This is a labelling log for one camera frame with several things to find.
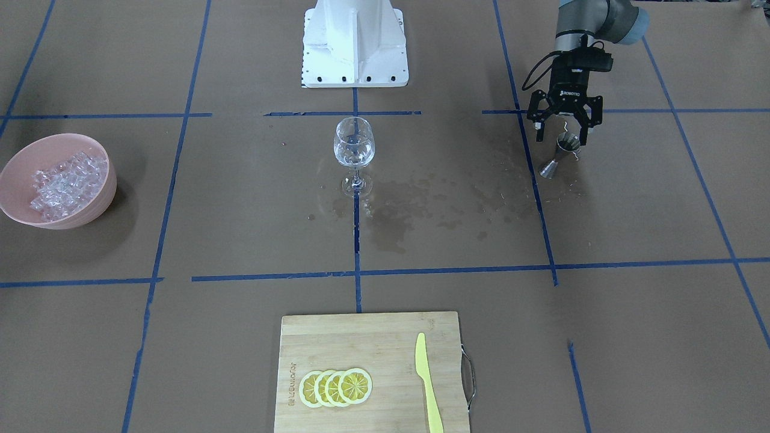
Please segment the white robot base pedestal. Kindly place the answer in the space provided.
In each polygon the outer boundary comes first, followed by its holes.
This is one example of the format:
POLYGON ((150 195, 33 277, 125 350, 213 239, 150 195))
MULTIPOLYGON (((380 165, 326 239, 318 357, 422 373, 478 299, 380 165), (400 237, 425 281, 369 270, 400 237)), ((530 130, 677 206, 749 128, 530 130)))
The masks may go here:
POLYGON ((318 1, 303 25, 304 88, 408 85, 404 15, 390 1, 318 1))

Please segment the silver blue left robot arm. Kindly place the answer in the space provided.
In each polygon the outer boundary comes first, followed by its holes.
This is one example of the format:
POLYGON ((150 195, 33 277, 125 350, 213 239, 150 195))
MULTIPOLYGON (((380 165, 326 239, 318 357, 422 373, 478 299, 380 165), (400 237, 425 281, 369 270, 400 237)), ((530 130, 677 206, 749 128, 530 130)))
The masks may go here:
POLYGON ((561 1, 556 20, 555 49, 542 58, 551 60, 548 89, 531 94, 527 118, 536 129, 536 140, 544 140, 550 116, 572 117, 579 126, 578 145, 604 116, 602 96, 590 96, 591 72, 610 72, 614 59, 604 44, 630 46, 646 34, 649 13, 630 1, 561 1))

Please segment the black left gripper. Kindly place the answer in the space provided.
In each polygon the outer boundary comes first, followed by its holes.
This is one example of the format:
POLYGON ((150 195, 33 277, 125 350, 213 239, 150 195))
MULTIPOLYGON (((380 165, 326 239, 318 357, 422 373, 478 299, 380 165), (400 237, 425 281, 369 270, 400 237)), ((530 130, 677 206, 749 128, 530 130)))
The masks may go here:
POLYGON ((595 126, 602 124, 604 99, 589 96, 588 83, 591 72, 565 68, 562 55, 568 51, 553 51, 545 55, 537 67, 549 58, 553 61, 547 70, 550 82, 547 91, 537 90, 531 95, 527 118, 534 122, 535 140, 544 141, 546 120, 551 115, 569 115, 577 120, 580 146, 588 143, 588 135, 595 126))

